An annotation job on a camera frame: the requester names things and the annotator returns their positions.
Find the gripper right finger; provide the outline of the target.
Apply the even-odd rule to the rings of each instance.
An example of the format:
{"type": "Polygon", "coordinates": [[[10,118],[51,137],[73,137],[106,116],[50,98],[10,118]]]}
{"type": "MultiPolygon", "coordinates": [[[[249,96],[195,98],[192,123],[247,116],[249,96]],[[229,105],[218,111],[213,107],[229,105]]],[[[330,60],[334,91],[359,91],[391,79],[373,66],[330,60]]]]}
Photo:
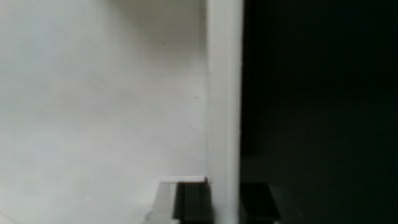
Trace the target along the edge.
{"type": "Polygon", "coordinates": [[[240,219],[241,224],[277,224],[280,221],[270,187],[265,183],[240,185],[240,219]]]}

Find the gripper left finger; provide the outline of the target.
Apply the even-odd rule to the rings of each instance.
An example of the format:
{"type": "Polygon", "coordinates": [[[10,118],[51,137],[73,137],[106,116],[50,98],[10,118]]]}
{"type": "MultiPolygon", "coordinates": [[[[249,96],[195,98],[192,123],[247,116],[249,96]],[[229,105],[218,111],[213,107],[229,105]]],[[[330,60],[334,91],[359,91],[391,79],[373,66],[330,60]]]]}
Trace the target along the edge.
{"type": "Polygon", "coordinates": [[[160,181],[142,224],[208,224],[208,178],[176,176],[160,181]]]}

